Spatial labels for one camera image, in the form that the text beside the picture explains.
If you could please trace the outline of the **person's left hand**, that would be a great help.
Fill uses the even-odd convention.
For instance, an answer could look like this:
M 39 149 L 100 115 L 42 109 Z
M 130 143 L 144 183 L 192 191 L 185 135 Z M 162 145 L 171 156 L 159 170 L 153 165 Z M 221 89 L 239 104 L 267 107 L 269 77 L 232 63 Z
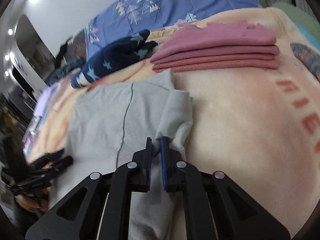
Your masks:
M 26 195 L 17 195 L 15 196 L 16 202 L 24 209 L 32 211 L 34 209 L 39 209 L 42 212 L 48 211 L 48 199 L 49 199 L 49 190 L 43 189 L 41 196 L 38 199 L 28 197 Z

